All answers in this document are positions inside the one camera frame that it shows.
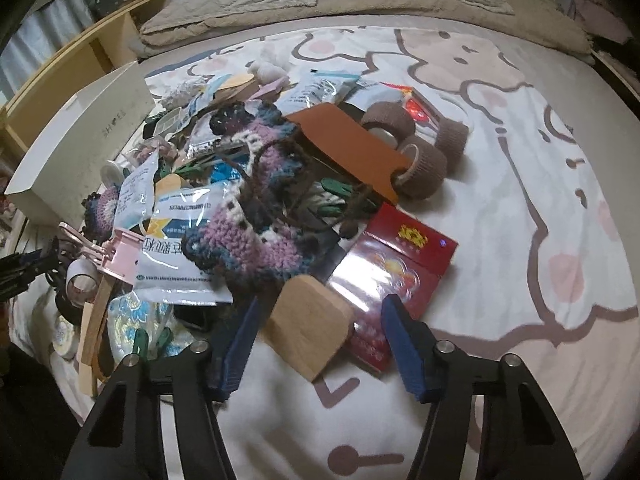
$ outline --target brown leather case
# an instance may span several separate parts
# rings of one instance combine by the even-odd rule
[[[411,166],[407,157],[329,103],[296,112],[287,119],[299,124],[304,136],[335,164],[360,182],[371,184],[388,202],[398,203],[391,176]]]

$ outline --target bed sheet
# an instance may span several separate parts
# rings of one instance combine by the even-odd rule
[[[161,95],[172,80],[244,70],[263,49],[277,48],[291,52],[294,80],[305,68],[366,70],[370,78],[416,86],[442,107],[443,97],[455,101],[465,112],[460,118],[473,127],[463,171],[428,203],[404,204],[460,243],[424,320],[470,353],[521,355],[564,425],[583,473],[603,478],[639,415],[638,309],[627,263],[631,254],[632,270],[640,270],[638,244],[627,216],[613,215],[624,226],[616,229],[610,196],[617,201],[620,190],[628,189],[620,164],[638,152],[625,139],[637,135],[640,125],[590,68],[559,53],[445,20],[398,18],[395,28],[386,28],[344,19],[351,25],[319,18],[314,28],[277,37],[270,27],[255,29],[254,40],[231,47],[232,39],[225,44],[217,38],[211,40],[217,44],[200,46],[201,53],[210,52],[185,64],[195,54],[191,45],[170,53],[173,60],[165,57],[165,64],[174,63],[152,73],[149,86]],[[493,42],[482,38],[487,35]],[[575,94],[580,99],[574,103]],[[449,114],[459,113],[458,106],[451,105]],[[598,137],[605,125],[608,142]],[[581,148],[598,142],[608,153],[585,156]],[[619,162],[613,169],[611,157]],[[592,158],[618,191],[606,191],[608,203]],[[635,197],[625,200],[632,213],[638,210]],[[14,323],[14,337],[39,346],[44,359],[52,317],[46,287],[36,283],[17,304],[14,313],[22,320]],[[56,380],[83,418],[90,401],[76,392],[71,365],[60,361],[50,361]],[[171,407],[162,410],[168,465],[172,478],[180,478]],[[311,385],[257,341],[241,387],[218,419],[239,478],[340,478],[353,464],[328,457],[339,446],[351,446],[360,455],[400,455],[400,463],[350,475],[388,479],[406,475],[427,412],[393,371],[377,379],[339,358]],[[478,443],[474,418],[462,478],[474,478]]]

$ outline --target yellow logo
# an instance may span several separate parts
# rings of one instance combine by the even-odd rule
[[[405,224],[402,224],[400,226],[398,236],[410,241],[413,245],[420,248],[423,248],[429,241],[426,236],[418,231],[418,229],[416,229],[415,227],[409,227]]]

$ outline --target pile of objects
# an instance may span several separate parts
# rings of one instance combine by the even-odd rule
[[[254,298],[263,339],[308,380],[342,346],[384,371],[382,301],[419,318],[457,247],[396,205],[437,192],[468,127],[411,87],[311,70],[292,88],[266,62],[161,104],[127,163],[105,163],[82,231],[60,224],[54,347],[77,355],[82,391],[132,352],[179,354]]]

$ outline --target crocheted item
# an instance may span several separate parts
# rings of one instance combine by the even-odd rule
[[[295,150],[284,142],[298,126],[285,120],[275,106],[263,104],[255,118],[239,129],[246,121],[239,106],[215,113],[212,123],[220,131],[228,118],[225,137],[246,143],[248,170],[208,224],[186,231],[182,252],[201,270],[222,273],[227,283],[283,283],[307,272],[316,256],[302,230],[273,221],[274,215],[264,209],[281,203],[287,185],[303,169]]]
[[[91,193],[85,200],[82,200],[82,206],[84,206],[82,232],[89,240],[102,244],[111,238],[119,196],[120,187],[111,186],[102,194]]]

